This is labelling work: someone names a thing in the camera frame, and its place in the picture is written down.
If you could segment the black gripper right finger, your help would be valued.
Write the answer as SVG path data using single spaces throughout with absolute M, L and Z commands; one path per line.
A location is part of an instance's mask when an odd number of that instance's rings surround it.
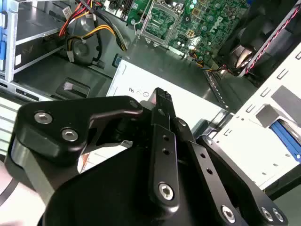
M 172 226 L 286 226 L 282 210 L 209 137 L 169 111 L 180 157 L 181 206 Z

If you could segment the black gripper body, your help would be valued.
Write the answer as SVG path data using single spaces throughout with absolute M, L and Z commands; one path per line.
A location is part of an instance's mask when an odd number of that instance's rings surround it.
M 218 226 L 192 168 L 173 148 L 132 147 L 62 185 L 43 218 L 46 226 Z

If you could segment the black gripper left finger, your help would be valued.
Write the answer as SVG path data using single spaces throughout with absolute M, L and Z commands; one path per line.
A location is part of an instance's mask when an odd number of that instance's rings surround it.
M 78 175 L 79 157 L 125 140 L 150 155 L 146 194 L 162 210 L 179 207 L 171 95 L 156 88 L 145 106 L 129 96 L 31 102 L 17 112 L 6 160 L 10 174 L 26 176 L 48 204 Z

